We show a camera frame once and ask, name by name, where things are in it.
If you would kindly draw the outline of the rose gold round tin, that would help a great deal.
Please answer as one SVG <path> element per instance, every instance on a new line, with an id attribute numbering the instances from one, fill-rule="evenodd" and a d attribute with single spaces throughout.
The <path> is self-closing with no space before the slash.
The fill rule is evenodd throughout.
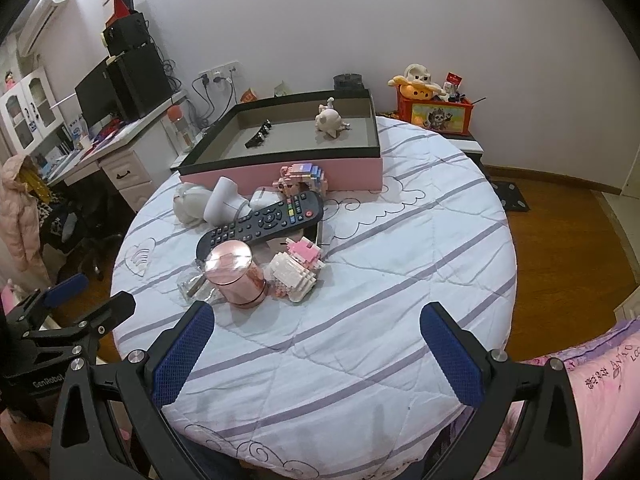
<path id="1" fill-rule="evenodd" d="M 204 275 L 233 307 L 256 307 L 267 295 L 267 281 L 244 242 L 228 240 L 212 249 L 204 264 Z"/>

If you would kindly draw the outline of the blue white snack bag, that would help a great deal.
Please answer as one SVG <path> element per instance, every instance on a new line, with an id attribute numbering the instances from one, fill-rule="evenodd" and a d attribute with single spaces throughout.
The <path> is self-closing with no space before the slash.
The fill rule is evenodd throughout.
<path id="1" fill-rule="evenodd" d="M 289 94 L 291 94 L 291 89 L 284 80 L 282 80 L 280 84 L 277 84 L 273 89 L 274 96 L 288 96 Z"/>

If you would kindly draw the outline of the black hair clip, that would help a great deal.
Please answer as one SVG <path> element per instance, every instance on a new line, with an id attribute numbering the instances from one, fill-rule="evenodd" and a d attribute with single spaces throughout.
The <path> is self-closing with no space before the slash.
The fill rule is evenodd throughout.
<path id="1" fill-rule="evenodd" d="M 245 142 L 245 147 L 258 148 L 258 146 L 261 146 L 265 142 L 266 137 L 270 135 L 271 128 L 272 123 L 269 119 L 266 119 L 259 127 L 259 129 L 254 133 L 254 136 L 252 136 L 250 140 Z"/>

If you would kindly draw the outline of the black speaker box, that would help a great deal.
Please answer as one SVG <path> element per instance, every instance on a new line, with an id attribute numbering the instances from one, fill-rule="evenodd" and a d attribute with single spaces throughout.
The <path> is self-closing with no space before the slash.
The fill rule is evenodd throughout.
<path id="1" fill-rule="evenodd" d="M 102 32 L 104 44 L 111 56 L 143 47 L 151 40 L 148 25 L 142 13 L 129 14 L 114 21 Z"/>

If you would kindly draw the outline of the clear heart acrylic piece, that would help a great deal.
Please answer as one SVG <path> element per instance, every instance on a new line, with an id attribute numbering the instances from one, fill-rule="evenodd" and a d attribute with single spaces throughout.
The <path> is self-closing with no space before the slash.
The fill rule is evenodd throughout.
<path id="1" fill-rule="evenodd" d="M 204 273 L 204 263 L 193 260 L 178 276 L 179 292 L 184 303 L 190 307 L 194 301 L 204 301 L 213 306 L 224 300 L 224 297 L 210 282 Z"/>

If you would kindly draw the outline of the pink pig figurine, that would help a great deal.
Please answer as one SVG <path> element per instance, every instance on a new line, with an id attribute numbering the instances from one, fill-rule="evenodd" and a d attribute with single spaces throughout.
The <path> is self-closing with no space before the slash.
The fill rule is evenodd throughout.
<path id="1" fill-rule="evenodd" d="M 340 113 L 334 108 L 334 97 L 330 96 L 326 104 L 320 104 L 318 114 L 314 118 L 314 125 L 319 132 L 337 139 L 340 133 L 350 128 L 350 123 L 345 122 Z"/>

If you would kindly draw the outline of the white pink brick figure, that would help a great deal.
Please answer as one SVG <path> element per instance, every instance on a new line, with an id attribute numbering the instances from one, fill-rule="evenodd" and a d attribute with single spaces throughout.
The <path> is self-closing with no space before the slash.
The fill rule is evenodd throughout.
<path id="1" fill-rule="evenodd" d="M 319 246 L 302 238 L 289 238 L 287 252 L 278 252 L 265 267 L 264 274 L 273 296 L 288 298 L 299 304 L 318 282 L 319 272 L 326 266 Z"/>

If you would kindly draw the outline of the white low side cabinet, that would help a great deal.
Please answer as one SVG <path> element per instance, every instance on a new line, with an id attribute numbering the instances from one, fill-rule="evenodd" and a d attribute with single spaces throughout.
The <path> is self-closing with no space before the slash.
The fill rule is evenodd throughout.
<path id="1" fill-rule="evenodd" d="M 187 148 L 182 153 L 180 153 L 178 157 L 174 160 L 174 162 L 170 165 L 169 169 L 171 172 L 174 172 L 178 169 L 178 167 L 186 159 L 186 156 L 188 156 L 193 151 L 193 149 L 198 145 L 198 142 L 200 142 L 204 138 L 205 133 L 206 133 L 206 130 L 203 129 L 196 134 L 195 139 L 193 140 L 193 145 L 190 148 Z"/>

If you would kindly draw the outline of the red toy crate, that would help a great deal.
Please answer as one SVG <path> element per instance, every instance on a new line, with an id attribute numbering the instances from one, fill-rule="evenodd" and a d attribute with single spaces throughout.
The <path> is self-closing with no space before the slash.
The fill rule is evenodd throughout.
<path id="1" fill-rule="evenodd" d="M 403 122 L 441 134 L 467 136 L 474 105 L 461 102 L 409 99 L 397 91 L 397 115 Z"/>

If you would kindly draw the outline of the black computer monitor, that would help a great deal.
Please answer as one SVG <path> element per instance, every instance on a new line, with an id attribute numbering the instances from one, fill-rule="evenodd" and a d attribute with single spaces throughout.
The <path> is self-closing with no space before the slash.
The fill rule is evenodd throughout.
<path id="1" fill-rule="evenodd" d="M 81 115 L 89 129 L 107 116 L 114 118 L 117 103 L 114 87 L 106 72 L 106 60 L 99 64 L 75 87 Z"/>

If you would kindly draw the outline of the white rabbit figurine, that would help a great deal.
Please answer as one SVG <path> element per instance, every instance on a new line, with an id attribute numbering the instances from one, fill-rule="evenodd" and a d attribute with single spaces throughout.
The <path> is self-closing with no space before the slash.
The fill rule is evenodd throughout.
<path id="1" fill-rule="evenodd" d="M 212 191 L 204 186 L 181 183 L 172 200 L 172 210 L 176 218 L 186 226 L 204 220 L 204 210 Z"/>

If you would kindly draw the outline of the black tv remote control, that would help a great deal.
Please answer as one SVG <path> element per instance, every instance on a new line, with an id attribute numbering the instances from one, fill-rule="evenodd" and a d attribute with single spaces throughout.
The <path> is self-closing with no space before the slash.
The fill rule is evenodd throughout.
<path id="1" fill-rule="evenodd" d="M 316 226 L 322 220 L 323 206 L 319 193 L 306 191 L 250 212 L 206 232 L 196 245 L 195 258 L 204 262 L 214 248 L 232 240 L 253 246 Z"/>

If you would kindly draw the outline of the pink pastel brick figure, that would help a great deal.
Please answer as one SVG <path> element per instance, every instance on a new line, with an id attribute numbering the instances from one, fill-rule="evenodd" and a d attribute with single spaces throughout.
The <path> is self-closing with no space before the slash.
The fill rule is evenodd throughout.
<path id="1" fill-rule="evenodd" d="M 272 186 L 284 196 L 312 191 L 324 197 L 328 192 L 326 173 L 312 162 L 282 166 L 279 177 L 272 182 Z"/>

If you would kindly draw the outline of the yellow white plush toys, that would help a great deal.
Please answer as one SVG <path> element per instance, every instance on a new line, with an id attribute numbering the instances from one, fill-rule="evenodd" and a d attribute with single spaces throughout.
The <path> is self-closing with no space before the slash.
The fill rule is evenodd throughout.
<path id="1" fill-rule="evenodd" d="M 424 65 L 410 64 L 401 75 L 387 81 L 404 98 L 413 101 L 429 101 L 436 98 L 448 98 L 448 94 L 432 81 L 432 75 Z"/>

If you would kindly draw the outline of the black computer tower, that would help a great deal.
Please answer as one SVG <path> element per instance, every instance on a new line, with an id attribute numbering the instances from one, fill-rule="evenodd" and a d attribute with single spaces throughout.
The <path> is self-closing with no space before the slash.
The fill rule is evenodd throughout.
<path id="1" fill-rule="evenodd" d="M 174 94 L 154 44 L 116 56 L 107 64 L 106 74 L 125 122 L 144 117 Z"/>

